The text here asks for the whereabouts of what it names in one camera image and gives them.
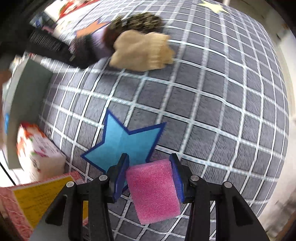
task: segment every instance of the white box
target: white box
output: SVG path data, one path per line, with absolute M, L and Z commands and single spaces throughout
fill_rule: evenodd
M 36 124 L 22 123 L 17 134 L 17 155 L 32 182 L 64 173 L 66 156 Z

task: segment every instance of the beige knit glove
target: beige knit glove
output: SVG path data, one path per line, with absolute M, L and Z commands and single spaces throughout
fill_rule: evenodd
M 167 43 L 169 37 L 159 33 L 125 31 L 114 43 L 115 53 L 110 66 L 134 71 L 162 69 L 165 64 L 173 63 L 174 51 Z

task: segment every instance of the blue felt star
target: blue felt star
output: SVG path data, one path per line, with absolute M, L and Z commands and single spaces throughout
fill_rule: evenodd
M 118 163 L 122 153 L 129 155 L 130 166 L 143 164 L 149 161 L 164 126 L 161 123 L 129 131 L 107 110 L 102 141 L 81 157 L 104 173 Z

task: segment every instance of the blue gripper pad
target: blue gripper pad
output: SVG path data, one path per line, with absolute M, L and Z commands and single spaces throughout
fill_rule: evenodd
M 118 165 L 121 164 L 118 176 L 115 181 L 115 192 L 113 194 L 114 200 L 118 200 L 122 194 L 123 187 L 126 185 L 126 170 L 129 168 L 129 156 L 123 153 L 120 157 Z
M 179 174 L 179 168 L 181 167 L 181 163 L 175 153 L 170 155 L 169 160 L 172 165 L 173 181 L 174 181 L 177 197 L 180 200 L 180 202 L 183 202 L 185 200 L 184 185 L 182 182 L 182 178 Z

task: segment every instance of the pink sponge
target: pink sponge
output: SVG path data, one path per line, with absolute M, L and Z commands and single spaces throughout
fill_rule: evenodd
M 168 159 L 132 166 L 126 171 L 126 180 L 141 224 L 180 215 Z

